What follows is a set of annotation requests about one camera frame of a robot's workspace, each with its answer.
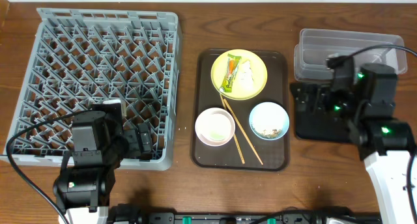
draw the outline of metal grid rack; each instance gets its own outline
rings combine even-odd
[[[38,13],[42,23],[8,138],[47,119],[121,99],[127,110],[124,129],[146,122],[154,143],[151,158],[126,158],[121,168],[168,169],[180,71],[177,15],[52,8],[39,8]],[[15,140],[15,160],[60,166],[64,151],[74,146],[71,123],[47,124]]]

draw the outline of plastic container lid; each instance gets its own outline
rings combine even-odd
[[[349,55],[359,49],[379,44],[404,46],[398,35],[382,35],[326,29],[303,29],[300,43],[295,47],[295,78],[305,80],[331,80],[332,70],[326,60],[331,55]],[[405,52],[398,49],[374,49],[354,57],[356,72],[364,63],[382,63],[395,68],[397,74],[407,71]]]

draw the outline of chopsticks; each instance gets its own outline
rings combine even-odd
[[[249,143],[249,146],[252,148],[253,153],[255,153],[256,157],[258,158],[259,162],[261,162],[261,165],[263,165],[263,162],[261,160],[261,158],[259,157],[258,153],[256,152],[255,147],[252,145],[251,141],[249,140],[249,137],[246,135],[245,131],[243,130],[242,125],[240,125],[239,120],[237,119],[235,113],[233,112],[232,108],[230,107],[229,103],[227,103],[226,99],[223,99],[224,104],[227,106],[227,108],[229,109],[230,113],[232,114],[233,118],[235,119],[237,125],[239,126],[240,130],[243,133],[243,136],[246,138],[247,142]]]
[[[222,94],[220,94],[220,99],[222,100],[222,104],[223,104],[224,109],[227,110],[226,105],[223,102]],[[239,152],[240,160],[242,160],[242,164],[245,164],[245,159],[243,158],[243,154],[242,154],[242,151],[240,149],[239,142],[237,141],[237,137],[236,137],[235,133],[233,134],[233,139],[235,139],[235,143],[236,143],[237,151]]]

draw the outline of wooden table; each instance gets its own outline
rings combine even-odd
[[[378,4],[191,4],[191,3],[11,3],[0,34],[0,145],[6,137],[40,18],[36,7],[172,11],[184,34],[174,163],[167,171],[116,171],[111,205],[135,203],[145,210],[269,213],[288,206],[348,206],[376,212],[376,195],[354,145],[301,141],[291,129],[291,162],[279,173],[203,169],[190,159],[197,58],[208,48],[265,49],[287,59],[294,81],[293,55],[303,28],[400,35],[417,49],[417,6]],[[417,132],[417,59],[397,87],[396,117]],[[293,122],[293,101],[290,101]],[[53,197],[58,168],[23,171]],[[53,209],[11,169],[0,163],[2,223],[56,223]]]

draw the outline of yellow bowl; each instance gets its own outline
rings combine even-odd
[[[221,92],[219,90],[222,86],[224,76],[226,75],[228,61],[227,54],[241,56],[242,60],[240,61],[239,65],[243,64],[247,60],[250,61],[250,68],[252,69],[253,89],[249,90],[244,86],[244,83],[239,80],[241,70],[238,70],[236,78],[233,82],[232,92]],[[266,66],[262,59],[259,58],[259,56],[257,56],[255,53],[243,49],[233,49],[226,51],[214,61],[213,66],[211,67],[211,81],[213,82],[214,88],[216,88],[220,94],[232,100],[247,100],[255,97],[265,87],[267,79],[268,72],[266,71]]]

